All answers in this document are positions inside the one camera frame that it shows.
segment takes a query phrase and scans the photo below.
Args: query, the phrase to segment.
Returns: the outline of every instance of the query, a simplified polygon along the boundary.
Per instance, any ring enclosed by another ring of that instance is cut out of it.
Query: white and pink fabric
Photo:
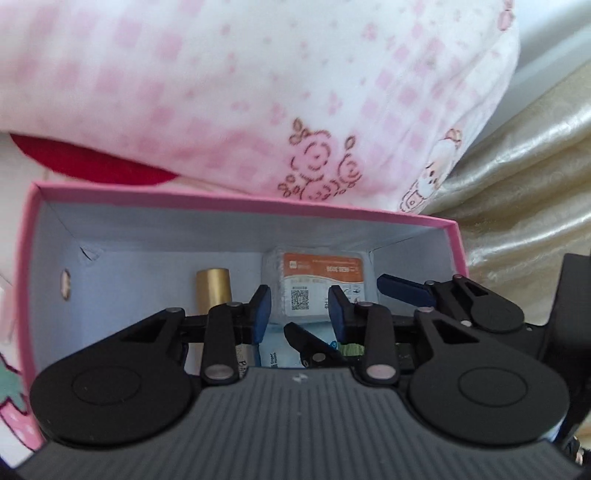
[[[0,0],[0,130],[213,190],[419,211],[518,57],[512,0]]]

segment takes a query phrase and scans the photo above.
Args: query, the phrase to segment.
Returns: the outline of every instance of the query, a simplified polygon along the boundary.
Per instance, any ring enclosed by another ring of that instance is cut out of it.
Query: orange and white label
[[[350,301],[365,299],[360,258],[285,253],[283,277],[288,316],[328,315],[332,285],[339,285]]]

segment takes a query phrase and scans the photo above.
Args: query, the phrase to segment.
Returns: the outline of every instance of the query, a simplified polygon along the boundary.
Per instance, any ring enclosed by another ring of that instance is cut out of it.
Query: white logo
[[[308,380],[308,375],[298,374],[298,375],[294,375],[293,377],[291,377],[291,379],[294,382],[298,382],[299,384],[301,384],[302,382],[305,382],[306,380]]]

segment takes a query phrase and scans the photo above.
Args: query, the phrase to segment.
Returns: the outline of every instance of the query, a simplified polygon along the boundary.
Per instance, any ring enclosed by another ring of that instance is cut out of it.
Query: orange label
[[[363,262],[360,258],[329,257],[286,253],[283,255],[283,276],[314,275],[341,283],[363,282]]]

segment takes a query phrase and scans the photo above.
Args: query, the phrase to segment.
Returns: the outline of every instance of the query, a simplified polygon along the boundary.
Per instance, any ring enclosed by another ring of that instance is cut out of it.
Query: cartoon character print
[[[515,6],[513,0],[504,0],[505,9],[500,13],[499,20],[497,20],[496,26],[500,31],[504,32],[509,30],[515,19],[513,14],[513,7]]]
[[[289,163],[291,173],[277,186],[284,198],[295,196],[308,202],[324,202],[355,186],[361,178],[351,152],[355,137],[347,138],[345,155],[337,164],[338,146],[329,131],[312,131],[299,118],[295,119],[293,130],[289,139],[294,147]]]
[[[429,164],[421,176],[413,183],[402,197],[400,210],[413,212],[422,206],[441,186],[445,174],[454,165],[454,158],[462,146],[462,131],[450,128],[445,136],[437,142],[430,156]]]
[[[14,436],[30,450],[41,447],[37,424],[27,409],[21,374],[0,353],[0,418]]]

